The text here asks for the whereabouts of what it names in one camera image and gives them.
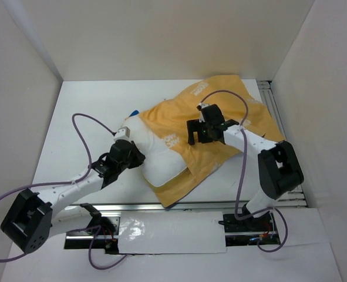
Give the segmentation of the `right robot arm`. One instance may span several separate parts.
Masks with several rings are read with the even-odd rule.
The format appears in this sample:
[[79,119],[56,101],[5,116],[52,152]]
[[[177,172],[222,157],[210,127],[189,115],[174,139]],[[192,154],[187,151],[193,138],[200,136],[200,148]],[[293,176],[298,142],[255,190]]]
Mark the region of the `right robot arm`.
[[[195,144],[196,133],[199,143],[220,142],[243,152],[234,217],[241,221],[247,230],[255,230],[261,225],[262,216],[273,210],[275,202],[304,181],[295,150],[286,140],[274,142],[245,129],[239,122],[225,120],[220,108],[215,104],[200,103],[197,109],[200,111],[200,118],[187,121],[190,145]],[[248,157],[258,163],[260,188],[239,214]]]

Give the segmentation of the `white pillow yellow edge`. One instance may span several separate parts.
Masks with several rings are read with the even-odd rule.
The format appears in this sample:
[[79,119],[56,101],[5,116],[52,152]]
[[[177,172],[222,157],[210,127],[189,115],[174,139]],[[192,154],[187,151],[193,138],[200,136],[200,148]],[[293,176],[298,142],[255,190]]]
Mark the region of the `white pillow yellow edge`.
[[171,150],[137,115],[127,118],[130,139],[145,155],[142,174],[154,187],[161,187],[186,170],[182,156]]

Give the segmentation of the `Mickey Mouse pillowcase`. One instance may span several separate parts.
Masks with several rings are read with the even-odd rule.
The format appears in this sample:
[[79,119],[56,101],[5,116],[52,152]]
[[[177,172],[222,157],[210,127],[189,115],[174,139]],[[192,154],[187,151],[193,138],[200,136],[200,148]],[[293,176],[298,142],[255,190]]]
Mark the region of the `Mickey Mouse pillowcase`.
[[221,143],[220,129],[227,120],[242,122],[268,140],[284,139],[267,107],[248,93],[237,75],[201,80],[124,121],[145,156],[142,175],[162,206],[187,196],[240,152]]

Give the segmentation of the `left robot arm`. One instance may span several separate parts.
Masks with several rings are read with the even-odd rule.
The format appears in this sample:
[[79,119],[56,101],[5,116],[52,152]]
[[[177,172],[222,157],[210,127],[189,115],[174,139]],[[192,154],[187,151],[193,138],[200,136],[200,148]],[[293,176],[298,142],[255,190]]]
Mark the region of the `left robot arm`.
[[145,158],[134,142],[117,140],[109,152],[79,175],[79,180],[49,184],[39,191],[22,190],[1,223],[1,230],[25,254],[37,251],[48,238],[73,230],[87,234],[100,229],[114,232],[113,223],[93,205],[73,203],[115,182],[124,170],[141,166]]

